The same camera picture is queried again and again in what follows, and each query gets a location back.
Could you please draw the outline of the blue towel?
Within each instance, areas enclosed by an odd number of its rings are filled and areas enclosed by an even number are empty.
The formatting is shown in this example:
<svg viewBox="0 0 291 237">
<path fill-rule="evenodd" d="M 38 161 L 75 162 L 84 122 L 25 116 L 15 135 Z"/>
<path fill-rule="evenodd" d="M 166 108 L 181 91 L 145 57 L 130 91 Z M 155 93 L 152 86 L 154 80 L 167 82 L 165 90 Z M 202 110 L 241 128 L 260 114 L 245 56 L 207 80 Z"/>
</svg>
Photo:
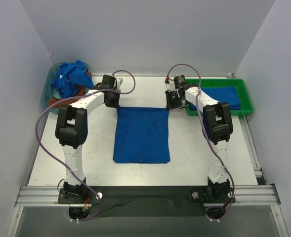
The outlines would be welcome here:
<svg viewBox="0 0 291 237">
<path fill-rule="evenodd" d="M 198 108 L 202 112 L 206 105 L 216 105 L 218 102 L 227 102 L 231 110 L 239 110 L 241 108 L 241 101 L 238 98 L 237 90 L 233 86 L 229 87 L 211 87 L 202 88 L 198 96 Z M 199 90 L 198 87 L 191 87 L 185 91 L 186 101 L 193 104 L 196 109 L 196 97 Z"/>
<path fill-rule="evenodd" d="M 170 162 L 168 116 L 164 108 L 120 107 L 114 141 L 115 163 Z"/>
</svg>

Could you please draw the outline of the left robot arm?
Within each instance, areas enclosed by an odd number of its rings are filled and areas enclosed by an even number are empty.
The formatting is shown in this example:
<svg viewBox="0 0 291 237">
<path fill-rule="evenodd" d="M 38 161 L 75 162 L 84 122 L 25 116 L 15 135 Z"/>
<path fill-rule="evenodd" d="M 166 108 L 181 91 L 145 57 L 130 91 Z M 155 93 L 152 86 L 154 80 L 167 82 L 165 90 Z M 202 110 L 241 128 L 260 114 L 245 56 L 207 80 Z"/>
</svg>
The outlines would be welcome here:
<svg viewBox="0 0 291 237">
<path fill-rule="evenodd" d="M 55 136 L 62 147 L 66 164 L 64 192 L 76 197 L 87 195 L 83 171 L 83 144 L 88 137 L 88 115 L 105 105 L 118 108 L 123 80 L 104 75 L 102 82 L 88 91 L 86 97 L 59 108 Z"/>
</svg>

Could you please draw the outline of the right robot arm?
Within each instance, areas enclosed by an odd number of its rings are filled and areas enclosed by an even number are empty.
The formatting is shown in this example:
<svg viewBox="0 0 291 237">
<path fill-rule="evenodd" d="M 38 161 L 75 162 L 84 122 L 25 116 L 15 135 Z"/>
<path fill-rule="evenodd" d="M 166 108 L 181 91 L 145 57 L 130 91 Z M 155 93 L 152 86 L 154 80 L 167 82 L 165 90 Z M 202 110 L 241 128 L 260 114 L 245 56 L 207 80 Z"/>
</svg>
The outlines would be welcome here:
<svg viewBox="0 0 291 237">
<path fill-rule="evenodd" d="M 166 90 L 166 109 L 179 108 L 184 102 L 195 104 L 203 135 L 213 153 L 208 182 L 214 185 L 229 184 L 230 175 L 226 167 L 227 149 L 233 123 L 230 106 L 219 102 L 198 87 Z"/>
</svg>

